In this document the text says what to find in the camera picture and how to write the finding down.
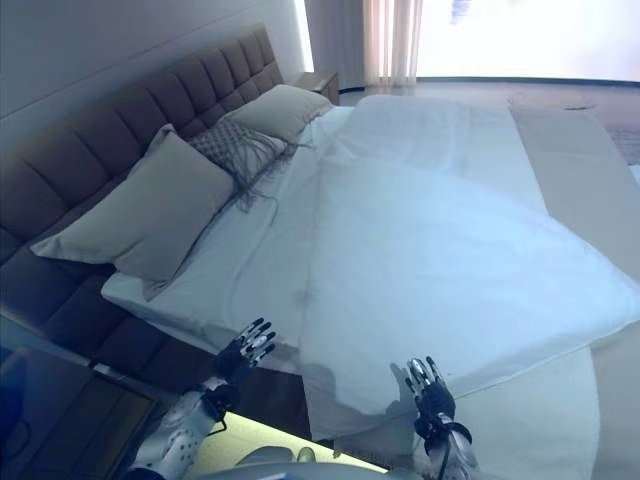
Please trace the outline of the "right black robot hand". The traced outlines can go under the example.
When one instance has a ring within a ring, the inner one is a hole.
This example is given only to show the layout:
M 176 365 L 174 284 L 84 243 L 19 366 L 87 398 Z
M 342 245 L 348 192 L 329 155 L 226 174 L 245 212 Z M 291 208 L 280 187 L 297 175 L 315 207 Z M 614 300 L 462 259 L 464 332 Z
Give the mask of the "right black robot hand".
M 407 367 L 409 376 L 405 383 L 419 413 L 415 421 L 416 432 L 426 444 L 438 443 L 445 436 L 443 418 L 452 421 L 455 417 L 455 400 L 430 356 L 425 360 L 411 358 Z

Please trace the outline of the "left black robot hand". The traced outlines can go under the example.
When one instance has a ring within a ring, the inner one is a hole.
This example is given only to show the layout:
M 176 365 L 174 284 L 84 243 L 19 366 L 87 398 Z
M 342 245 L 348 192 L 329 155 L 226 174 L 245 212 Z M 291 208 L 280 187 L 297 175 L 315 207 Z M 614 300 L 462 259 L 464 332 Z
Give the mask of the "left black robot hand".
M 240 385 L 250 369 L 274 349 L 272 324 L 258 318 L 249 324 L 215 357 L 213 376 L 230 385 Z

